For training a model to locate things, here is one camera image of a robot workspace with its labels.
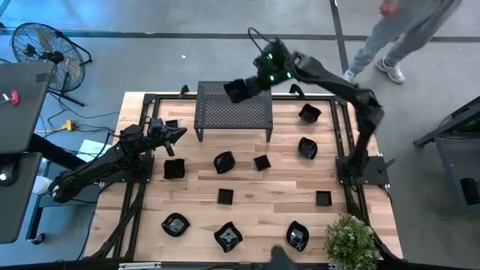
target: hand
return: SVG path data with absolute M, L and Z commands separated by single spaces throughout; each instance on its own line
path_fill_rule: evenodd
M 385 18 L 393 18 L 397 15 L 399 0 L 383 0 L 380 5 L 380 13 Z

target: green plant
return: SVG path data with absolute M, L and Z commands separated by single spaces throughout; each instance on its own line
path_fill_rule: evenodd
M 327 241 L 323 247 L 328 258 L 342 270 L 374 270 L 379 251 L 374 244 L 374 231 L 363 221 L 345 215 L 326 229 Z

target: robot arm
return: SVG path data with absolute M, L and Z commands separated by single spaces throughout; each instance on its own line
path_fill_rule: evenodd
M 241 102 L 290 79 L 316 84 L 350 102 L 355 107 L 359 136 L 346 170 L 353 176 L 361 176 L 368 161 L 368 142 L 384 115 L 375 94 L 335 76 L 311 56 L 299 52 L 290 54 L 279 39 L 267 41 L 261 55 L 253 61 L 258 68 L 256 76 L 236 79 L 224 86 L 232 102 Z
M 141 176 L 150 158 L 141 155 L 143 152 L 164 146 L 172 157 L 175 154 L 171 144 L 186 132 L 185 127 L 168 127 L 162 119 L 152 119 L 147 136 L 143 136 L 143 129 L 132 124 L 120 132 L 119 141 L 104 155 L 57 178 L 50 185 L 49 192 L 55 202 L 66 203 L 94 182 L 121 182 L 125 172 Z

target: wooden workbench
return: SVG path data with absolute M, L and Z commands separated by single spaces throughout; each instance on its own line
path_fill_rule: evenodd
M 138 124 L 143 92 L 124 96 L 116 132 Z M 194 100 L 163 100 L 160 117 L 178 119 L 188 132 L 173 147 L 175 157 L 184 158 L 184 179 L 164 180 L 164 161 L 170 159 L 164 148 L 154 152 L 154 176 L 147 185 L 136 245 L 135 260 L 185 262 L 265 262 L 273 245 L 283 245 L 298 263 L 328 262 L 323 244 L 325 228 L 347 212 L 343 188 L 338 184 L 335 157 L 338 155 L 329 102 L 308 101 L 322 115 L 308 125 L 298 117 L 304 101 L 274 101 L 274 129 L 271 142 L 265 142 L 264 130 L 205 130 L 198 142 L 193 129 Z M 353 108 L 349 108 L 354 136 L 357 136 Z M 315 140 L 318 154 L 314 160 L 298 156 L 302 137 Z M 218 175 L 213 160 L 221 152 L 232 151 L 236 165 L 230 172 Z M 375 155 L 373 138 L 369 152 Z M 257 172 L 253 158 L 268 155 L 271 168 Z M 218 205 L 218 188 L 235 191 L 232 205 Z M 315 205 L 315 191 L 331 191 L 333 206 Z M 125 184 L 114 184 L 98 200 L 85 255 L 93 254 L 119 222 Z M 370 221 L 390 250 L 402 257 L 395 219 L 389 198 L 383 190 L 365 186 Z M 167 235 L 161 228 L 165 218 L 178 212 L 190 221 L 190 228 L 179 238 Z M 213 233 L 232 221 L 244 241 L 224 253 Z M 287 227 L 298 221 L 310 232 L 303 252 L 290 247 L 285 240 Z M 126 229 L 122 253 L 128 246 L 131 228 Z

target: concrete floor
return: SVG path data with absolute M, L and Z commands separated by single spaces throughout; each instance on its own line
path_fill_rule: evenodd
M 338 0 L 345 35 L 369 35 L 378 14 L 378 0 Z M 464 0 L 462 8 L 439 31 L 439 36 L 480 36 L 475 11 L 480 1 Z M 335 33 L 328 0 L 221 1 L 221 0 L 12 0 L 0 20 L 9 27 L 24 22 L 46 23 L 59 29 L 113 32 L 245 33 L 254 26 L 269 34 Z M 14 60 L 10 37 L 0 36 L 0 56 Z M 93 55 L 84 83 L 71 96 L 87 103 L 71 105 L 85 116 L 118 111 L 126 91 L 174 91 L 199 80 L 231 80 L 254 73 L 258 54 L 249 40 L 76 38 Z M 336 41 L 287 40 L 291 50 L 318 58 L 340 75 Z M 351 59 L 361 42 L 347 42 Z M 456 203 L 456 193 L 445 177 L 434 145 L 423 150 L 412 141 L 434 129 L 453 110 L 478 96 L 476 85 L 480 43 L 429 43 L 407 58 L 406 83 L 394 85 L 368 67 L 357 82 L 372 88 L 385 107 L 377 132 L 379 150 L 397 158 L 388 173 L 400 243 L 406 259 L 416 263 L 480 269 L 480 218 L 441 220 L 437 211 Z M 289 85 L 275 91 L 285 92 Z M 305 86 L 307 92 L 324 90 Z M 46 119 L 59 111 L 48 97 L 42 110 Z M 66 112 L 53 123 L 72 119 L 81 124 L 115 128 L 116 115 L 81 119 Z M 103 142 L 105 132 L 58 133 L 49 139 L 78 149 L 84 139 Z M 30 218 L 30 205 L 25 219 Z M 0 266 L 75 260 L 86 238 L 93 205 L 51 208 L 44 212 L 40 231 L 43 244 L 24 240 L 25 224 L 17 242 L 0 245 Z

